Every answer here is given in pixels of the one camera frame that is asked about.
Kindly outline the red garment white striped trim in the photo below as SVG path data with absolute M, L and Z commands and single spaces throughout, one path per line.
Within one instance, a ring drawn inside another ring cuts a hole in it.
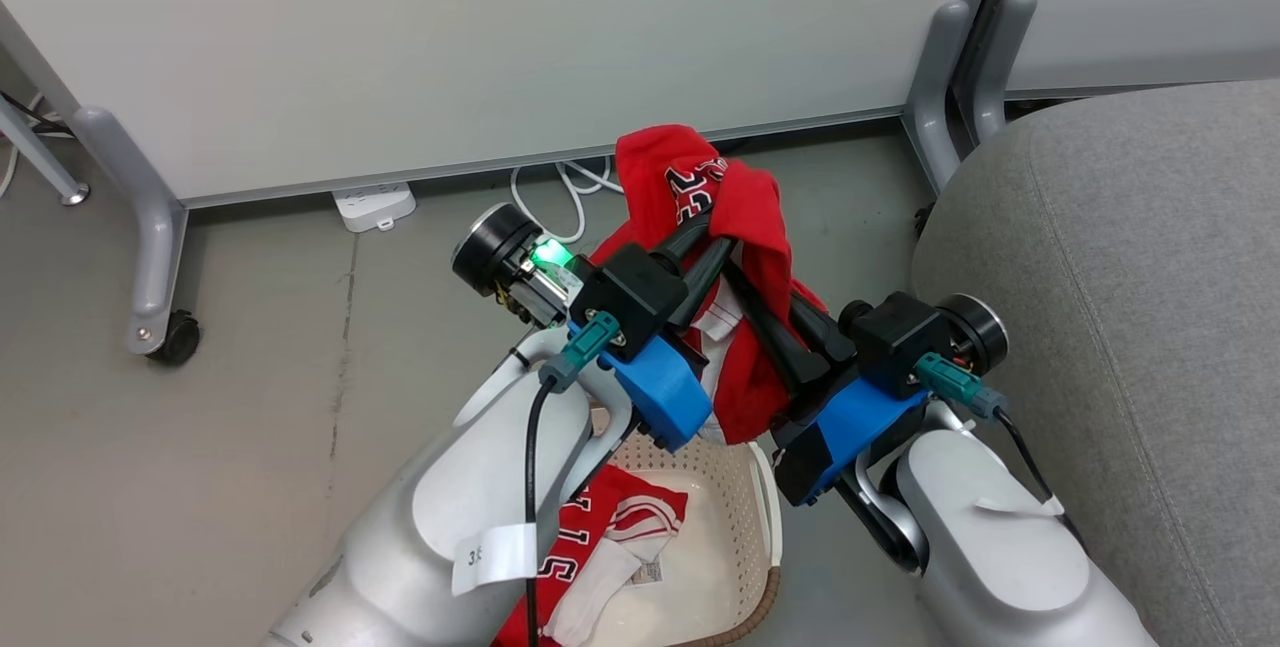
M 684 527 L 690 496 L 604 466 L 559 510 L 559 529 L 535 584 L 538 638 L 518 601 L 490 647 L 588 647 L 611 601 L 655 566 Z

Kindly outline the red shirt white lettering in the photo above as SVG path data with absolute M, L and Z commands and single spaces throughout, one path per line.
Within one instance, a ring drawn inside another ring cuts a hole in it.
M 591 261 L 626 243 L 653 250 L 682 222 L 708 211 L 709 236 L 739 241 L 735 261 L 777 318 L 788 319 L 795 293 L 828 311 L 794 278 L 780 188 L 769 172 L 723 159 L 689 126 L 653 126 L 622 136 L 616 165 L 628 219 L 596 247 Z M 763 434 L 788 396 L 732 287 L 719 282 L 712 288 L 685 340 L 709 361 L 701 386 L 713 414 L 699 430 L 701 438 L 739 445 Z

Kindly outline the white power strip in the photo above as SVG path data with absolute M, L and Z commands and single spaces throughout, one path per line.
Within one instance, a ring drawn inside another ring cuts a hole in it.
M 332 196 L 346 229 L 356 234 L 390 231 L 416 209 L 416 199 L 407 182 L 334 190 Z

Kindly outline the white paper tag blank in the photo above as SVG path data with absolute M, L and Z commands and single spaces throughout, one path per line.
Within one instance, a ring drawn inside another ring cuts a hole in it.
M 1018 518 L 1057 519 L 1064 518 L 1066 514 L 1065 507 L 1056 497 L 1050 497 L 1044 502 L 1037 502 L 1033 498 L 1029 504 L 1010 504 L 983 497 L 978 498 L 973 506 L 987 512 L 997 512 Z

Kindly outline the wide white partition panel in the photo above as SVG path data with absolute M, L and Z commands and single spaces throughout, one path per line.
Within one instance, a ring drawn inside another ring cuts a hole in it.
M 901 106 L 952 0 L 0 0 L 170 191 L 216 204 Z

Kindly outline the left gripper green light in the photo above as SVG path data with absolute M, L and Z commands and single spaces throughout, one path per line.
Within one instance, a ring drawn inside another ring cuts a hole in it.
M 655 246 L 655 260 L 668 273 L 684 274 L 685 260 L 708 234 L 710 217 L 710 211 L 703 211 L 686 218 Z M 686 270 L 687 293 L 678 305 L 680 331 L 690 328 L 737 245 L 736 238 L 714 238 Z M 516 243 L 500 259 L 500 305 L 527 325 L 564 324 L 570 304 L 582 287 L 570 265 L 573 259 L 561 241 L 547 234 L 531 234 Z

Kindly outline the white paper tag printed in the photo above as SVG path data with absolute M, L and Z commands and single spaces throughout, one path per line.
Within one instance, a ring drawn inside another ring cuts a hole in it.
M 480 586 L 532 579 L 540 565 L 535 523 L 493 527 L 456 546 L 451 592 L 458 597 Z

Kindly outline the grey partition foot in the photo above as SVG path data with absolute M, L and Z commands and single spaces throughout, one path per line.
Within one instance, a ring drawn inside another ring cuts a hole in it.
M 941 193 L 960 164 L 947 96 L 970 26 L 972 9 L 963 0 L 934 12 L 902 108 L 902 127 L 934 193 Z
M 975 143 L 982 143 L 1007 124 L 1005 96 L 1009 79 L 1037 6 L 1038 0 L 1002 0 L 995 13 L 972 79 L 969 106 Z
M 113 113 L 83 105 L 70 117 L 70 126 L 134 214 L 138 249 L 127 346 L 147 357 L 163 343 L 170 313 L 178 310 L 173 299 L 189 210 Z

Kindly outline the cream perforated laundry basket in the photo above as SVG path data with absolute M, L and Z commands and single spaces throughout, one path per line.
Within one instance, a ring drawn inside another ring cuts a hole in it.
M 611 465 L 690 500 L 659 557 L 663 582 L 626 586 L 588 647 L 733 647 L 764 621 L 780 588 L 780 495 L 764 451 L 695 438 L 672 454 L 631 434 Z

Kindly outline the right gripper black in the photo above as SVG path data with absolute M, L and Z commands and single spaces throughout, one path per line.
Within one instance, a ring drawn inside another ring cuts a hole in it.
M 787 324 L 737 263 L 727 261 L 722 275 L 791 398 L 772 422 L 780 492 L 792 506 L 812 504 L 854 460 L 858 420 L 849 388 L 859 377 L 856 345 L 804 295 L 790 295 Z

